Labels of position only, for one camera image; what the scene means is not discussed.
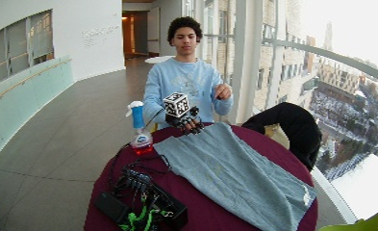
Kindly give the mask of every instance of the black jacket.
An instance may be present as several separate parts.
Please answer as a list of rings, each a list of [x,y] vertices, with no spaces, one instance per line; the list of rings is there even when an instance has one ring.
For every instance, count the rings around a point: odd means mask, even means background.
[[[318,157],[322,133],[311,114],[291,103],[281,103],[253,115],[242,124],[264,134],[264,126],[279,123],[290,140],[290,152],[311,170]]]

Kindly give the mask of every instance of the spray bottle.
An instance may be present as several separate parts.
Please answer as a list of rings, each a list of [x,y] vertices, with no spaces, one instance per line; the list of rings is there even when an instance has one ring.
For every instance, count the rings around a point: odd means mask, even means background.
[[[133,101],[128,106],[128,113],[125,116],[133,115],[133,136],[132,136],[132,149],[137,155],[145,154],[153,150],[153,138],[149,131],[145,130],[145,122],[142,118],[141,101]]]

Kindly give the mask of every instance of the white cube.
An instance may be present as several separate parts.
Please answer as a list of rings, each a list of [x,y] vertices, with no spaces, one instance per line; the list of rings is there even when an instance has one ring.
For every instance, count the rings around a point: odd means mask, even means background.
[[[173,117],[181,117],[189,111],[188,96],[181,93],[172,93],[162,99],[165,113]]]

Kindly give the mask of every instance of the man's hand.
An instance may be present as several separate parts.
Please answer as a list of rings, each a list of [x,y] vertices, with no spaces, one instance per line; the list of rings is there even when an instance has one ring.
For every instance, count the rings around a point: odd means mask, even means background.
[[[220,84],[214,86],[216,94],[214,97],[220,100],[225,100],[229,98],[232,94],[230,85],[229,84]]]

